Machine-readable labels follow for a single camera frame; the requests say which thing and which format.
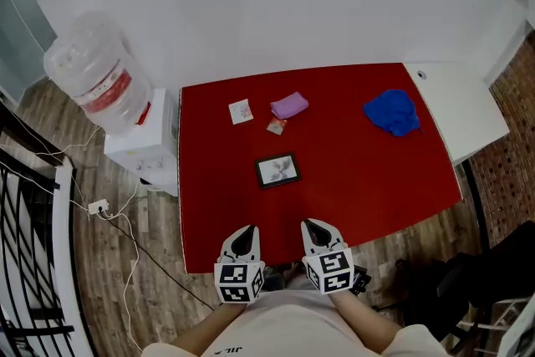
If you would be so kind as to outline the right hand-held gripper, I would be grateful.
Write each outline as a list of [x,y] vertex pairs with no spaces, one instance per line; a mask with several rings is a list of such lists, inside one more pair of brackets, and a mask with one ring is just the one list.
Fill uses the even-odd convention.
[[[339,229],[318,219],[301,221],[303,264],[307,278],[321,294],[349,290],[354,286],[354,261]],[[336,250],[319,254],[320,250]]]

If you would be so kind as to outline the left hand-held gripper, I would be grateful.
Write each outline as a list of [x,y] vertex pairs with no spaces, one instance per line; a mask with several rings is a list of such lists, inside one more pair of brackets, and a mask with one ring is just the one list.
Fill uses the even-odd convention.
[[[260,232],[254,225],[235,231],[222,244],[222,256],[260,257]],[[264,261],[214,264],[214,280],[222,303],[254,303],[263,287]]]

